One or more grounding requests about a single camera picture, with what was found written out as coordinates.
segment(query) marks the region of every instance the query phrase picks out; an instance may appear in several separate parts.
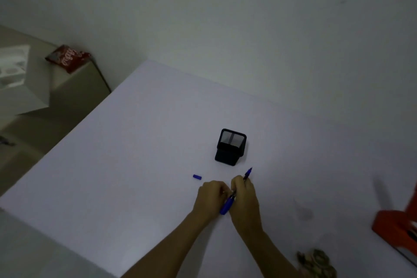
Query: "blue pen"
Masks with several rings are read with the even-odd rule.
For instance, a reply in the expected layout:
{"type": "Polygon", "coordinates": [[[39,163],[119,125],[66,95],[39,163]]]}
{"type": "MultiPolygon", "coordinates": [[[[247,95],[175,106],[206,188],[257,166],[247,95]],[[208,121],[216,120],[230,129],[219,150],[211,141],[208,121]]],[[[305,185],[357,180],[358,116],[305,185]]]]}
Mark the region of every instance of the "blue pen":
{"type": "MultiPolygon", "coordinates": [[[[243,182],[245,182],[246,179],[248,179],[251,171],[252,171],[252,167],[249,168],[249,170],[246,172],[245,176],[243,177],[243,182]]],[[[229,198],[227,198],[223,207],[220,209],[220,214],[221,215],[225,215],[227,213],[227,211],[229,211],[230,207],[232,207],[232,204],[233,204],[235,198],[236,198],[236,190],[233,191],[233,193],[230,195],[229,198]]]]}

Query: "hand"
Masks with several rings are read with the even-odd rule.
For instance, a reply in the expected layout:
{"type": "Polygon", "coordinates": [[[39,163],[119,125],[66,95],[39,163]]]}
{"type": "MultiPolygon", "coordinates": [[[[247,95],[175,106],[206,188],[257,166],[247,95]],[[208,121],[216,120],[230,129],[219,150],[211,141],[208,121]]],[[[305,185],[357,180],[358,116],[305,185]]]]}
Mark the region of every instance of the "hand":
{"type": "Polygon", "coordinates": [[[235,201],[230,208],[233,225],[241,237],[262,233],[261,214],[255,187],[250,179],[242,176],[232,179],[232,190],[236,190],[235,201]]]}
{"type": "Polygon", "coordinates": [[[205,182],[199,188],[193,212],[208,223],[219,215],[220,208],[231,194],[232,191],[223,181],[205,182]]]}

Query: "white table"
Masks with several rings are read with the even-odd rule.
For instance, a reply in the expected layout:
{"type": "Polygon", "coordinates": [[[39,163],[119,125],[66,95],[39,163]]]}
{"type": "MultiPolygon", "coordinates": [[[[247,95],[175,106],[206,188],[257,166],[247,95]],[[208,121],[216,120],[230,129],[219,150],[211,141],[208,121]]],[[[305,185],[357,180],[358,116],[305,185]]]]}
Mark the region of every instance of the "white table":
{"type": "MultiPolygon", "coordinates": [[[[191,210],[198,187],[253,166],[264,229],[295,263],[321,247],[339,277],[415,277],[371,231],[377,197],[402,210],[417,154],[148,61],[0,199],[0,206],[121,275],[191,210]],[[235,167],[214,161],[222,128],[245,133],[235,167]],[[192,178],[194,173],[202,181],[192,178]]],[[[260,277],[229,215],[181,275],[260,277]]]]}

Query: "red snack bag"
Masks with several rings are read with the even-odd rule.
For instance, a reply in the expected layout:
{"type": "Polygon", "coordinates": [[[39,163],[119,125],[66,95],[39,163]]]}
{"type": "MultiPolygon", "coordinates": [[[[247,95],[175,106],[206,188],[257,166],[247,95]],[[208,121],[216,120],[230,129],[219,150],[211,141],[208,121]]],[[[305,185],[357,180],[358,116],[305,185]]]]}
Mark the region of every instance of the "red snack bag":
{"type": "Polygon", "coordinates": [[[71,49],[68,45],[61,45],[45,59],[48,62],[57,64],[63,67],[68,73],[72,73],[82,65],[84,65],[89,59],[91,54],[87,52],[78,52],[71,49]]]}

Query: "white box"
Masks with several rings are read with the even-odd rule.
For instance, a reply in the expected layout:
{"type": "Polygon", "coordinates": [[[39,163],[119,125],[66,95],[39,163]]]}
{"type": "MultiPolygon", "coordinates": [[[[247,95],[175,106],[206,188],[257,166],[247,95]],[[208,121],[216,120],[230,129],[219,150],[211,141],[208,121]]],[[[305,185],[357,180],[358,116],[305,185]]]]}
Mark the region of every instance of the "white box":
{"type": "Polygon", "coordinates": [[[30,45],[0,49],[0,116],[49,106],[50,66],[30,45]]]}

